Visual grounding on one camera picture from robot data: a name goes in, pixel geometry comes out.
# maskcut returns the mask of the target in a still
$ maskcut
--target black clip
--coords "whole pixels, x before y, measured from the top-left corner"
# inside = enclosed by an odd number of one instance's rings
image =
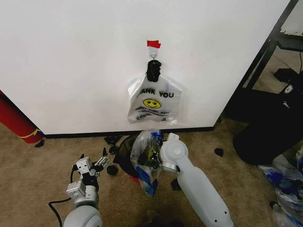
[[[161,65],[162,65],[161,62],[157,60],[151,60],[150,62],[148,62],[146,75],[147,75],[147,79],[150,82],[158,81]]]

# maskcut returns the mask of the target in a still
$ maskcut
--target black cable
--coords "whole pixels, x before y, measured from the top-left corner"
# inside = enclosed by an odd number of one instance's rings
[[[301,62],[299,74],[300,74],[301,71],[302,71],[302,55],[301,55],[301,53],[302,53],[302,52],[299,52],[299,55],[300,55],[300,62]]]
[[[72,168],[71,170],[71,176],[70,176],[70,182],[72,183],[72,176],[75,172],[75,169]],[[58,200],[58,201],[51,201],[48,203],[48,206],[52,209],[52,211],[55,213],[57,219],[58,219],[58,222],[59,222],[59,226],[62,227],[62,220],[61,220],[61,217],[60,217],[60,214],[58,213],[58,211],[55,209],[55,207],[53,207],[52,204],[55,204],[55,203],[63,203],[63,202],[67,202],[71,200],[71,198],[68,198],[68,199],[65,199],[65,200]]]
[[[62,227],[62,221],[61,221],[61,217],[60,217],[60,214],[58,213],[58,211],[55,209],[55,207],[53,207],[52,204],[54,203],[62,203],[62,202],[67,202],[71,200],[71,198],[68,198],[68,199],[65,199],[65,200],[59,200],[59,201],[52,201],[52,202],[49,202],[48,203],[48,206],[52,209],[52,211],[55,213],[57,219],[58,219],[58,222],[59,222],[59,226]]]

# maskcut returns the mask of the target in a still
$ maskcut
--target smiley face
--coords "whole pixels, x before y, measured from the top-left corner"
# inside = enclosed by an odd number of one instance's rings
[[[143,104],[145,106],[147,106],[148,108],[152,108],[152,109],[158,109],[161,107],[161,104],[157,101],[157,100],[154,100],[154,99],[145,99],[143,101]]]

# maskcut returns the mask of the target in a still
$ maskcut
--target robotic arm link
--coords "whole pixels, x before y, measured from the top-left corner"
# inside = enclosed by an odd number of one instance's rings
[[[69,184],[66,190],[76,209],[69,213],[64,227],[102,227],[97,210],[97,176],[108,161],[108,156],[103,156],[94,165],[88,157],[78,160],[80,180]],[[226,204],[203,171],[188,159],[188,149],[178,135],[169,134],[161,147],[160,161],[164,170],[178,173],[182,191],[207,227],[234,227]]]

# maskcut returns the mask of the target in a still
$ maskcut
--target baseboard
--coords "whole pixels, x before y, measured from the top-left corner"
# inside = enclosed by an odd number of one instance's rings
[[[196,132],[196,131],[212,131],[214,127],[198,127],[198,128],[183,128],[183,129],[163,129],[163,133],[176,132]],[[91,132],[91,133],[72,133],[72,134],[46,134],[47,139],[58,138],[84,138],[84,137],[101,137],[101,136],[125,136],[136,135],[141,131],[111,131],[111,132]]]

